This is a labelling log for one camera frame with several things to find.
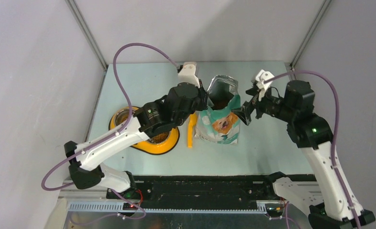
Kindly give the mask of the yellow plastic scoop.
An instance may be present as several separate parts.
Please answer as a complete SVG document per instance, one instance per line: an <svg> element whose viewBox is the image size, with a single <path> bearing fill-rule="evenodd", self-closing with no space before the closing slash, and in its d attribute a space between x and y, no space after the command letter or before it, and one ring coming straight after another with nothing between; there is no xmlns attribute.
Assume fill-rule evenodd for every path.
<svg viewBox="0 0 376 229"><path fill-rule="evenodd" d="M194 137L194 130L198 120L198 116L196 113L191 114L189 117L188 128L187 128L187 147L193 147L193 137Z"/></svg>

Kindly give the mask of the green white pet food bag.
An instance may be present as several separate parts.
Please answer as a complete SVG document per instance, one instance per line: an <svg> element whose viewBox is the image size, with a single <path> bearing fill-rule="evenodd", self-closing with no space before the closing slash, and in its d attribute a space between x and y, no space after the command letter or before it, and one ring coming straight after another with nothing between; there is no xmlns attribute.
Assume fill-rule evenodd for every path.
<svg viewBox="0 0 376 229"><path fill-rule="evenodd" d="M217 144L236 145L240 119L232 109L240 107L238 81L230 76L216 75L207 89L208 108L198 113L195 138Z"/></svg>

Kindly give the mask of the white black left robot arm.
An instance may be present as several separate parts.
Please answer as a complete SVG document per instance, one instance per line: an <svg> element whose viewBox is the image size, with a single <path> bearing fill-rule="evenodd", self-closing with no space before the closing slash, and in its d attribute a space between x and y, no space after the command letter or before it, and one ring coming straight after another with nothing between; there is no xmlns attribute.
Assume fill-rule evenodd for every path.
<svg viewBox="0 0 376 229"><path fill-rule="evenodd" d="M101 186L127 199L134 197L133 175L110 168L104 161L132 145L176 130L191 114L207 108L207 98L202 84L182 82L167 95L132 112L129 119L102 136L82 144L69 141L65 148L74 185L78 189Z"/></svg>

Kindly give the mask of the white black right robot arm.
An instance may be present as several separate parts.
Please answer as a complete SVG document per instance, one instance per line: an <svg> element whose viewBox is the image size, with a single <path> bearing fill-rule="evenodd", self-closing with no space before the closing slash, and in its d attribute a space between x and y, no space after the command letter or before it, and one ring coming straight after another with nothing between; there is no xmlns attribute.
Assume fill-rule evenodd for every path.
<svg viewBox="0 0 376 229"><path fill-rule="evenodd" d="M351 192L345 178L338 178L343 170L334 148L334 135L328 122L314 113L315 93L308 82L291 81L284 97L275 97L271 89L253 86L247 90L252 96L240 108L233 110L245 125L264 114L284 121L290 139L301 149L321 195L313 196L304 187L294 184L282 172L268 175L263 193L268 199L282 197L303 214L314 229L355 229L375 221L372 211L364 209Z"/></svg>

